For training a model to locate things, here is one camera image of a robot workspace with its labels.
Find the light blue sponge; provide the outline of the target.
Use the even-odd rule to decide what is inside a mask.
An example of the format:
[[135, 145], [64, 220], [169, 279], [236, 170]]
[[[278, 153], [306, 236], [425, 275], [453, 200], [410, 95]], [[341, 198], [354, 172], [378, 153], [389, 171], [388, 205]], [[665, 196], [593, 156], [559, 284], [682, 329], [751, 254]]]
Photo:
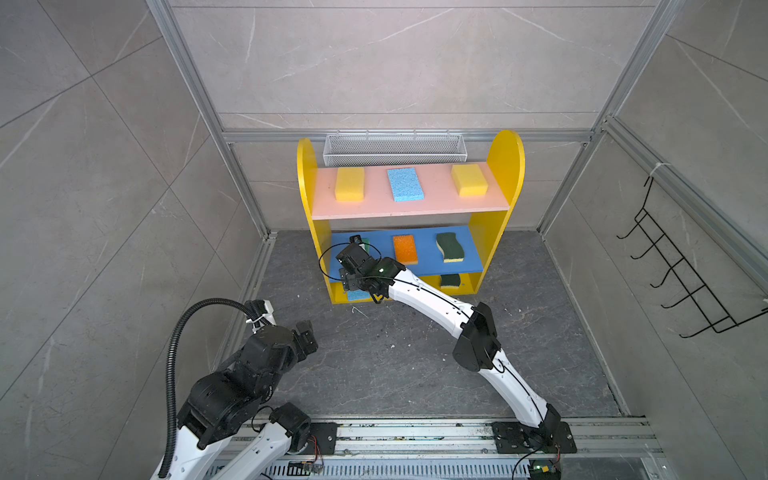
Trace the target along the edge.
[[347, 291], [346, 297], [349, 302], [370, 300], [370, 294], [362, 290]]
[[425, 198], [414, 168], [390, 169], [387, 177], [395, 202], [421, 201]]

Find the orange sponge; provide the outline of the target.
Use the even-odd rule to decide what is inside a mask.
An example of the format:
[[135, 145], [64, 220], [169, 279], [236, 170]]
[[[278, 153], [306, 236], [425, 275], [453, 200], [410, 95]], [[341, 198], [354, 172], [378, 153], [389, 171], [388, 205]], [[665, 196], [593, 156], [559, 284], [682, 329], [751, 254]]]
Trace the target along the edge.
[[393, 237], [393, 248], [396, 260], [403, 265], [416, 265], [419, 262], [418, 249], [413, 235], [396, 235]]

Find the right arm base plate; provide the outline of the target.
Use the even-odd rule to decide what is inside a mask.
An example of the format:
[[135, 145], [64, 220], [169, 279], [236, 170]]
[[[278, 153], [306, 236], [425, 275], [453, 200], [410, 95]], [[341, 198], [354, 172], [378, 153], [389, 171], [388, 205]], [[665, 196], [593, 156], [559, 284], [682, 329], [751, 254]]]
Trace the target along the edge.
[[519, 422], [493, 422], [492, 437], [498, 454], [573, 454], [578, 451], [570, 426], [561, 422], [552, 430]]

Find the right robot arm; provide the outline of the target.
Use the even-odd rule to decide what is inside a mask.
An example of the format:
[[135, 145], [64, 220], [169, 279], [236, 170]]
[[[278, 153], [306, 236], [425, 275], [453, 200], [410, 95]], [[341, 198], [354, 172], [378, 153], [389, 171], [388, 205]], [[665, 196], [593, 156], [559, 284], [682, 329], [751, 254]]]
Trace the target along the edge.
[[451, 334], [456, 339], [454, 360], [480, 374], [506, 401], [529, 449], [544, 452], [555, 445], [561, 416], [511, 365], [487, 304], [461, 301], [427, 284], [395, 259], [370, 255], [359, 236], [350, 238], [336, 261], [338, 280], [346, 291], [363, 291], [376, 303], [391, 299], [405, 304]]

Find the yellow sponge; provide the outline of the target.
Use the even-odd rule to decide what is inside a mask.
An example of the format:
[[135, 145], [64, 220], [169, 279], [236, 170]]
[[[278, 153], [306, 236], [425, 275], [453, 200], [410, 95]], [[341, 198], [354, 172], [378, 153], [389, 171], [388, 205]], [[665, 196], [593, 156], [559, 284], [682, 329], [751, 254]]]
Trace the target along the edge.
[[488, 191], [486, 177], [476, 163], [454, 164], [451, 176], [460, 197], [481, 197]]
[[359, 203], [365, 197], [365, 169], [342, 167], [336, 171], [334, 197], [339, 203]]

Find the light blue sponge front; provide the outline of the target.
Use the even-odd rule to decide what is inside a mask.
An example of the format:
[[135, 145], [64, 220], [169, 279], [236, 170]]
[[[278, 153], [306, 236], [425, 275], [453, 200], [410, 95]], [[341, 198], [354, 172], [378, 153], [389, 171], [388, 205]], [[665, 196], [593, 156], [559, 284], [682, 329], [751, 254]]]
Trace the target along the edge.
[[346, 297], [349, 302], [370, 300], [370, 294], [362, 290], [347, 291]]

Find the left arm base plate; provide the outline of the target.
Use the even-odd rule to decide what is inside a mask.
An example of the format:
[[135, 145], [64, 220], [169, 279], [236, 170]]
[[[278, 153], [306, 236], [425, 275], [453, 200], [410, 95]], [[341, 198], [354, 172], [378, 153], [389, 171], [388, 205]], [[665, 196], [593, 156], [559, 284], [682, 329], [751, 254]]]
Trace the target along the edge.
[[318, 456], [333, 455], [338, 439], [338, 429], [339, 424], [335, 422], [312, 423], [307, 441], [299, 453], [314, 457], [315, 447], [318, 447]]

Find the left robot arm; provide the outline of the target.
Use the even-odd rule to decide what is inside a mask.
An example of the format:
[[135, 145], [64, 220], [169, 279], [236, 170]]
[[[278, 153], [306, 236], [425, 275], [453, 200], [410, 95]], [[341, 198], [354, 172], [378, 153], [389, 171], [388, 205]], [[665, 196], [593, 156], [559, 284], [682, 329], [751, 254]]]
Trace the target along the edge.
[[[183, 404], [176, 398], [176, 364], [181, 334], [192, 316], [209, 306], [241, 312], [252, 335], [214, 371], [199, 379]], [[308, 453], [300, 469], [312, 472], [323, 463], [322, 447], [311, 432], [310, 417], [292, 403], [269, 406], [282, 377], [318, 349], [308, 321], [279, 326], [267, 300], [244, 303], [209, 298], [189, 307], [178, 320], [168, 346], [165, 389], [167, 432], [156, 479], [201, 479], [248, 421], [268, 411], [255, 439], [218, 473], [219, 479], [258, 479], [285, 454]]]

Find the dark green curved sponge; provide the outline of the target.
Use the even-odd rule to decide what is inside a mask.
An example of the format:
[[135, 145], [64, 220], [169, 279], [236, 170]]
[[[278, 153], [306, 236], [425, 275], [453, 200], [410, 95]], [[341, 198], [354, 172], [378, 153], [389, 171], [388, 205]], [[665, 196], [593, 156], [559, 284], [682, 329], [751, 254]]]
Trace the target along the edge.
[[444, 263], [457, 263], [465, 259], [465, 251], [455, 232], [441, 232], [436, 235], [436, 246]]
[[445, 274], [440, 276], [441, 288], [460, 288], [462, 278], [460, 274]]

